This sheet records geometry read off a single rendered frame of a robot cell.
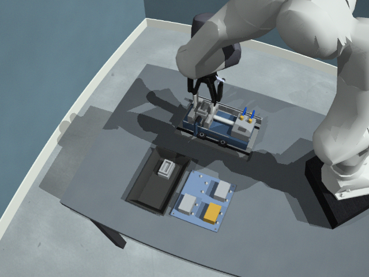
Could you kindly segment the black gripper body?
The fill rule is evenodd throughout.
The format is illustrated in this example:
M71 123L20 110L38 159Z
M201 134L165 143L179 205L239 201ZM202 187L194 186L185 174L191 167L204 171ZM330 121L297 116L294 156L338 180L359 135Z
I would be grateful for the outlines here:
M217 72L214 72L214 73L212 73L210 75L207 75L207 76L203 76L202 79L201 79L201 83L205 83L206 84L206 81L205 81L206 78L209 78L210 83L213 83L214 81L217 80L217 77L216 76L218 76L217 75Z

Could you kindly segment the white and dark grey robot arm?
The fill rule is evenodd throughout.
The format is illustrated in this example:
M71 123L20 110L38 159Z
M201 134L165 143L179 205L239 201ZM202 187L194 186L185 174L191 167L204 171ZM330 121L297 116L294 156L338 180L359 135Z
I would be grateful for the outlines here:
M179 71L196 80L237 65L240 42L276 27L297 53L337 58L337 93L312 136L322 182L337 200L369 194L369 18L353 17L357 2L229 0L193 18L191 39L176 55Z

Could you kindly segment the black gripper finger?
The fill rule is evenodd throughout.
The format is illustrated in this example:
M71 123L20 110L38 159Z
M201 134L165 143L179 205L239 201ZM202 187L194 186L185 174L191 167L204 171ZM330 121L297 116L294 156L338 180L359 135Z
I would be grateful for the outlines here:
M223 84L224 84L225 79L224 78L221 79L217 77L217 80L216 80L217 85L218 85L217 92L216 92L214 82L210 83L209 78L206 78L205 81L206 81L207 87L209 88L209 92L212 98L210 113L213 114L217 101L220 102L221 98L223 97Z
M201 84L201 78L197 79L196 85L193 88L194 85L194 80L187 78L187 91L191 92L193 94L193 100L194 100L194 108L196 108L197 104L198 104L198 87Z

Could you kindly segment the yellow rectangular block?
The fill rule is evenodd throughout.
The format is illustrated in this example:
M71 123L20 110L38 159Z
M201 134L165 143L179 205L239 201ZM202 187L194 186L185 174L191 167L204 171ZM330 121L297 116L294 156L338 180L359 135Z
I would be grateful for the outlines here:
M221 206L217 204L210 203L208 206L208 209L206 211L206 214L204 216L204 222L215 224L216 219L220 213Z

